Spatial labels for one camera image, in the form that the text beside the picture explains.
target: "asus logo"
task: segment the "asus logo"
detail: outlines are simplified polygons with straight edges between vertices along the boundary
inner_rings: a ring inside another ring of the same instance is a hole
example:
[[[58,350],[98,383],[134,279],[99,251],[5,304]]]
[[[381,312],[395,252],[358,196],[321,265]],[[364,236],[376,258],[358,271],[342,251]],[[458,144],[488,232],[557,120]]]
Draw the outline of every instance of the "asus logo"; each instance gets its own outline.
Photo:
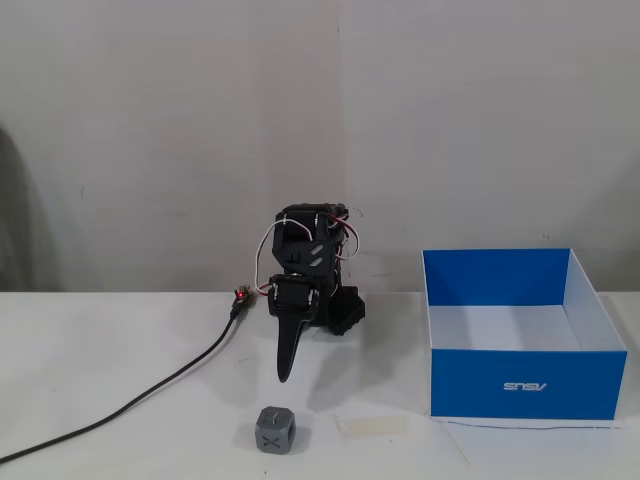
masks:
[[[507,382],[504,384],[505,390],[526,390],[528,392],[541,392],[544,390],[547,384],[543,383],[542,385],[539,383],[512,383]]]

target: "black cable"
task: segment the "black cable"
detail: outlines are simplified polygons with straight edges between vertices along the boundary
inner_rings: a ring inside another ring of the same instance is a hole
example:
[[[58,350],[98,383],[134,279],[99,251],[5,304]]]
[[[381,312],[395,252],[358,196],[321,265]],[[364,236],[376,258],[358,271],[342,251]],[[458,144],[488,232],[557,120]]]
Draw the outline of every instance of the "black cable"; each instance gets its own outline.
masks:
[[[113,412],[108,417],[105,417],[102,420],[98,420],[97,422],[92,423],[91,425],[88,425],[88,426],[86,426],[84,428],[81,428],[79,430],[75,430],[75,431],[73,431],[71,433],[67,433],[66,435],[62,435],[60,437],[54,438],[52,440],[49,440],[48,442],[44,442],[44,443],[41,443],[40,445],[35,445],[33,447],[26,448],[24,450],[20,450],[19,452],[12,453],[11,455],[7,455],[5,457],[2,457],[2,458],[0,458],[0,465],[3,464],[3,463],[8,463],[8,462],[10,462],[12,460],[16,460],[16,459],[18,459],[20,457],[24,457],[25,455],[29,455],[31,453],[38,452],[38,451],[43,450],[43,449],[45,449],[47,447],[52,447],[53,445],[57,445],[58,443],[64,442],[65,440],[70,440],[70,439],[72,439],[74,437],[82,435],[83,433],[90,432],[91,430],[95,430],[96,428],[101,427],[102,425],[104,425],[106,423],[109,423],[111,420],[119,417],[124,412],[126,412],[131,407],[133,407],[136,403],[138,403],[141,400],[143,400],[144,398],[148,397],[149,395],[151,395],[153,392],[155,392],[159,388],[162,388],[167,383],[169,383],[171,380],[174,380],[175,378],[177,378],[180,375],[182,375],[184,372],[189,370],[191,367],[193,367],[194,365],[196,365],[197,363],[202,361],[206,356],[208,356],[211,352],[213,352],[213,350],[218,345],[220,345],[220,343],[227,336],[227,333],[229,333],[229,329],[231,328],[231,325],[233,324],[233,321],[238,317],[240,312],[245,307],[249,306],[250,300],[251,300],[251,296],[252,296],[252,292],[249,291],[248,289],[244,288],[244,287],[241,287],[241,289],[236,291],[236,300],[235,300],[235,302],[233,302],[233,308],[231,310],[231,315],[230,315],[230,318],[229,318],[229,322],[227,323],[227,326],[224,327],[224,330],[222,331],[222,335],[220,335],[220,337],[218,337],[218,340],[216,340],[215,343],[213,345],[211,345],[207,350],[205,350],[201,355],[199,355],[196,358],[194,358],[193,360],[191,360],[189,363],[187,363],[184,367],[182,367],[180,370],[175,372],[173,375],[168,376],[167,378],[162,380],[160,383],[155,384],[153,387],[151,387],[146,392],[141,393],[136,398],[134,398],[129,403],[127,403],[124,407],[122,407],[120,410],[117,410],[117,411]]]

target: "red wire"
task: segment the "red wire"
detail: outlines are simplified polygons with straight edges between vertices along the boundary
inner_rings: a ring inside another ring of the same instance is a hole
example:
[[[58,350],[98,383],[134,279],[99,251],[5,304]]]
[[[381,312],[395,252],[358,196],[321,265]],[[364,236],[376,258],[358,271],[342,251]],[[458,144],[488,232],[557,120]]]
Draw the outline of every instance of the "red wire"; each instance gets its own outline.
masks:
[[[260,285],[260,288],[261,288],[261,289],[263,289],[264,287],[268,287],[269,285],[271,285],[271,283],[267,282],[267,283],[265,283],[265,284],[263,284],[263,285]],[[260,295],[262,295],[263,297],[266,297],[266,296],[268,296],[268,295],[269,295],[268,293],[262,293],[260,290],[258,290],[258,293],[259,293]]]
[[[353,236],[356,237],[356,242],[357,242],[357,245],[358,245],[358,248],[359,248],[359,246],[360,246],[360,238],[358,237],[358,232],[356,232],[356,230],[351,225],[349,225],[347,222],[345,222],[344,220],[339,219],[335,215],[329,214],[329,218],[333,219],[335,222],[337,222],[340,225],[342,225],[343,229],[345,229],[345,228],[349,229],[353,233]]]

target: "open box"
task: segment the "open box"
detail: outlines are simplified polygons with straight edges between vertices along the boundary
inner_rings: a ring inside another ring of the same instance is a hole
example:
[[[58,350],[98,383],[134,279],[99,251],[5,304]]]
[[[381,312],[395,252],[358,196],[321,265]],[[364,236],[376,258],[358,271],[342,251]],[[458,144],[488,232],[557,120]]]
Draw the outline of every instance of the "open box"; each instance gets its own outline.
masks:
[[[423,260],[432,415],[613,419],[627,352],[573,251]]]

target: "white wire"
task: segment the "white wire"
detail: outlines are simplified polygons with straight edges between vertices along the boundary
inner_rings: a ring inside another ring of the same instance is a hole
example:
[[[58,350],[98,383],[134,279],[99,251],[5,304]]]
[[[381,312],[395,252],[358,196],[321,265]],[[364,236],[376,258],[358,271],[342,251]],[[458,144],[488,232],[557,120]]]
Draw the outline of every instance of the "white wire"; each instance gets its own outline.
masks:
[[[337,275],[338,275],[338,271],[337,271],[337,270],[334,270],[334,273],[335,273],[334,277],[337,277]],[[333,297],[333,296],[336,294],[336,292],[338,291],[338,282],[337,282],[337,279],[336,279],[336,278],[334,278],[334,279],[333,279],[333,281],[334,281],[334,282],[336,282],[336,287],[333,289],[333,292],[331,292],[331,296],[332,296],[332,297]]]
[[[344,224],[344,225],[346,225],[345,228],[350,228],[351,229],[351,233],[353,233],[353,235],[356,237],[356,250],[355,250],[355,252],[353,252],[353,255],[351,255],[350,257],[343,257],[341,255],[336,255],[336,258],[338,258],[340,260],[351,260],[360,251],[360,236],[358,235],[358,232],[356,231],[356,229],[353,228],[353,225],[351,225],[350,223],[347,223],[344,220],[341,220],[341,222],[338,222],[338,223]]]
[[[273,227],[275,227],[279,223],[286,224],[287,222],[295,223],[299,227],[303,228],[307,232],[307,235],[309,235],[309,241],[311,241],[311,242],[313,241],[313,235],[311,234],[311,230],[309,230],[307,227],[305,227],[303,224],[301,224],[297,220],[282,218],[280,220],[276,220],[275,222],[273,222],[271,224],[271,226],[267,230],[267,233],[265,233],[264,237],[262,237],[262,240],[260,240],[260,245],[258,245],[258,250],[256,251],[256,278],[255,278],[256,291],[261,293],[262,295],[266,295],[267,294],[267,292],[265,292],[261,288],[261,286],[264,286],[264,285],[260,285],[260,283],[258,283],[258,269],[260,267],[260,252],[262,251],[262,246],[264,245],[264,242],[267,240],[267,237],[269,236],[269,233],[271,233],[271,230],[273,230]]]

